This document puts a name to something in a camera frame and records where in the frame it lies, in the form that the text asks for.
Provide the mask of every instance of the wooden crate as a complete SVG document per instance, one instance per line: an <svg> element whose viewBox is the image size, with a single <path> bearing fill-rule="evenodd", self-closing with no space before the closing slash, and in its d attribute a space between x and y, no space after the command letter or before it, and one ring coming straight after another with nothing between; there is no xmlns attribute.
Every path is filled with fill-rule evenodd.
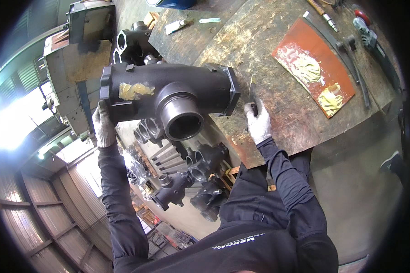
<svg viewBox="0 0 410 273"><path fill-rule="evenodd" d="M147 25L147 27L149 29L153 29L154 26L155 26L155 23L156 23L156 21L158 21L158 19L159 19L159 13L158 12L149 11L146 14L146 16L144 17L143 22L144 22L144 24Z"/></svg>

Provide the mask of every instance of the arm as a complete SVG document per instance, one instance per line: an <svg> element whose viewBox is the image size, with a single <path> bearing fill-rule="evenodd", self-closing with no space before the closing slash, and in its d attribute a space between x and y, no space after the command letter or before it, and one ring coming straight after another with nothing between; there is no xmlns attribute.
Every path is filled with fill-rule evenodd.
<svg viewBox="0 0 410 273"><path fill-rule="evenodd" d="M125 160L118 152L116 144L99 148L99 151L102 202L109 220L114 259L129 257L137 263L145 262L149 243L132 207Z"/></svg>
<svg viewBox="0 0 410 273"><path fill-rule="evenodd" d="M257 148L285 206L292 237L302 239L315 233L326 234L325 214L308 183L290 163L287 153L278 149L272 137L260 142Z"/></svg>
<svg viewBox="0 0 410 273"><path fill-rule="evenodd" d="M114 269L115 272L130 272L147 262L149 243L132 207L125 160L118 152L114 124L104 101L99 101L93 124L100 151L102 202L111 231Z"/></svg>
<svg viewBox="0 0 410 273"><path fill-rule="evenodd" d="M327 220L310 186L278 149L270 133L270 118L261 100L258 115L245 105L249 132L264 157L289 220L287 231L295 238L301 272L337 272L337 250L327 236Z"/></svg>

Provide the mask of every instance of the person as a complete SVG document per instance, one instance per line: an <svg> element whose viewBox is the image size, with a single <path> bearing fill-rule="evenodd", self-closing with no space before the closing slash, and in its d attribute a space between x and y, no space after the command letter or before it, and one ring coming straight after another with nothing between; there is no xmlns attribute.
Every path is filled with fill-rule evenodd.
<svg viewBox="0 0 410 273"><path fill-rule="evenodd" d="M131 205L123 157L104 101L93 115L102 202L111 231L114 272L322 272L337 273L338 254L327 221L307 183L311 151L291 157L271 135L270 117L257 101L258 115L245 106L249 132L265 165L240 166L219 229L199 242L158 260L148 259L148 240ZM269 191L266 171L276 191Z"/></svg>

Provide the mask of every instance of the tube of sealant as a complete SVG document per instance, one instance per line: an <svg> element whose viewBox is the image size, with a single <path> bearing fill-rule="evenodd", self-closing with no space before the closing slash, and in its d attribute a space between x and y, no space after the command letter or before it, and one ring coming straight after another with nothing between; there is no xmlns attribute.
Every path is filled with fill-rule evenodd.
<svg viewBox="0 0 410 273"><path fill-rule="evenodd" d="M188 23L187 20L178 20L173 23L166 25L166 35L173 33L181 28L183 28Z"/></svg>

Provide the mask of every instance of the orange object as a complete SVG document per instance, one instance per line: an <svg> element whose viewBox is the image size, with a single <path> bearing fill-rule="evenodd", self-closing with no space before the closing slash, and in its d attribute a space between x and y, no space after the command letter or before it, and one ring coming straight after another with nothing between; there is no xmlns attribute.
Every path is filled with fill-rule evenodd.
<svg viewBox="0 0 410 273"><path fill-rule="evenodd" d="M371 24L369 18L367 17L367 15L364 12L362 12L361 10L355 10L354 14L355 14L356 17L360 17L361 19L363 19L367 26L369 26Z"/></svg>
<svg viewBox="0 0 410 273"><path fill-rule="evenodd" d="M294 68L300 56L310 60L313 58L319 64L320 78L318 80L307 82L292 73L291 68ZM354 87L344 66L322 38L300 18L296 20L284 39L272 52L272 57L279 61L306 88L319 106L319 95L326 90L333 90L334 95L342 97L340 108L344 107L355 95ZM320 108L327 118L336 114L334 112L334 114L328 115L323 107Z"/></svg>

